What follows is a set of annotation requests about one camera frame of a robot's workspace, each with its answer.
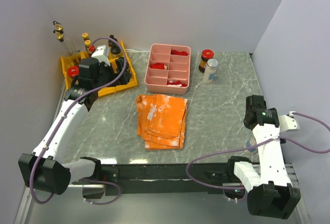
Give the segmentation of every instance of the countertop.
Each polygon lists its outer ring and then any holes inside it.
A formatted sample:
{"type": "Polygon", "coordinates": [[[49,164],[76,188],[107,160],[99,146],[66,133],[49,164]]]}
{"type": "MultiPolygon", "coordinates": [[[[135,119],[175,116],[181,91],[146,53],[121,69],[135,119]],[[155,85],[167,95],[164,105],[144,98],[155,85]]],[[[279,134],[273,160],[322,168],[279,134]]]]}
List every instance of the countertop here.
{"type": "MultiPolygon", "coordinates": [[[[215,53],[219,68],[212,84],[202,82],[198,70],[201,54],[191,54],[187,126],[183,149],[148,151],[137,132],[135,99],[147,92],[144,84],[149,52],[128,52],[139,85],[99,98],[71,139],[63,163],[82,156],[101,159],[103,164],[187,163],[201,155],[242,148],[252,132],[243,125],[245,98],[261,94],[259,82],[248,53],[215,53]]],[[[217,155],[201,162],[227,162],[232,155],[252,161],[257,155],[245,152],[217,155]]]]}

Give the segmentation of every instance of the yellow basket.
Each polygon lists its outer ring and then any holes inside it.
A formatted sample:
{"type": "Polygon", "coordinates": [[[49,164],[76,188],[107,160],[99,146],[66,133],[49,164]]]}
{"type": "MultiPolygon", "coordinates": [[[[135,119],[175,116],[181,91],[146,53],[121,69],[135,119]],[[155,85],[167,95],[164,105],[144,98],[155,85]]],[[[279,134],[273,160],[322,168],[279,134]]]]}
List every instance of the yellow basket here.
{"type": "MultiPolygon", "coordinates": [[[[138,80],[136,78],[136,73],[133,69],[132,63],[130,62],[130,59],[127,55],[126,49],[124,47],[123,42],[120,42],[120,45],[122,46],[122,48],[124,49],[124,53],[126,55],[127,58],[127,63],[129,64],[129,72],[132,74],[132,77],[130,78],[128,84],[126,85],[120,85],[120,86],[113,86],[113,87],[104,87],[102,88],[100,91],[98,91],[98,96],[99,97],[103,97],[112,93],[115,93],[117,91],[122,91],[128,88],[132,88],[138,85],[138,80]]],[[[88,57],[87,52],[80,52],[79,54],[80,59],[85,59],[88,57]]],[[[67,70],[69,67],[74,66],[74,61],[73,61],[74,57],[73,56],[69,56],[69,57],[61,57],[61,62],[62,62],[62,72],[64,75],[64,79],[65,79],[65,87],[68,90],[71,87],[71,82],[72,82],[72,78],[70,76],[67,75],[67,70]]],[[[117,60],[117,58],[114,59],[110,59],[110,63],[113,66],[113,69],[115,70],[117,68],[117,64],[115,62],[115,60],[117,60]]]]}

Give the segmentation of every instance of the pink compartment box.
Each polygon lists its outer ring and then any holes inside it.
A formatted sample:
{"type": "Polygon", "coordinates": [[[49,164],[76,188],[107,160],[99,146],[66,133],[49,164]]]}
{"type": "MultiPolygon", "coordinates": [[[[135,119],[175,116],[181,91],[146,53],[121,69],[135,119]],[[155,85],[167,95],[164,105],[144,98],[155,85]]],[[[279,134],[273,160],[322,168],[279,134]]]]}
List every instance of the pink compartment box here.
{"type": "Polygon", "coordinates": [[[150,92],[183,95],[189,87],[191,49],[187,46],[153,44],[150,49],[144,82],[150,92]],[[171,50],[187,52],[187,56],[171,55],[171,50]],[[150,65],[164,63],[168,68],[152,69],[150,65]],[[181,81],[186,87],[167,86],[168,81],[181,81]]]}

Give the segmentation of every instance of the folded orange cloth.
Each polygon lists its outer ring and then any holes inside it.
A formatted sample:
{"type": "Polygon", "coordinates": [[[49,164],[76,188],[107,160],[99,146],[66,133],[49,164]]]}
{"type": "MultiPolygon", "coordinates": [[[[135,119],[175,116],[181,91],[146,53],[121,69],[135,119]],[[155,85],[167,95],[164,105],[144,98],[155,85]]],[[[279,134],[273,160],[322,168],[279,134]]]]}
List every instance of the folded orange cloth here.
{"type": "Polygon", "coordinates": [[[138,135],[145,141],[146,149],[183,148],[187,99],[167,95],[139,95],[138,135]]]}

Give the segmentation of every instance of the red cap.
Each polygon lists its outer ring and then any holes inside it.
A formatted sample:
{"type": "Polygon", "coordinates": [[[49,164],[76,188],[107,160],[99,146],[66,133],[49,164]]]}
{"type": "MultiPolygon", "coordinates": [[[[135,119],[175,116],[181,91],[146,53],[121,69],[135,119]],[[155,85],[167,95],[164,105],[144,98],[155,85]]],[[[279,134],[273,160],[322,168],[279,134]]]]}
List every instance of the red cap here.
{"type": "Polygon", "coordinates": [[[215,54],[213,53],[212,50],[203,50],[202,52],[202,57],[205,59],[212,59],[215,54]]]}
{"type": "Polygon", "coordinates": [[[72,66],[67,69],[67,75],[70,77],[75,77],[79,75],[79,67],[78,66],[72,66]]]}
{"type": "Polygon", "coordinates": [[[94,53],[94,51],[95,51],[95,46],[94,46],[94,45],[93,45],[93,46],[90,46],[90,47],[89,47],[89,51],[94,53]]]}

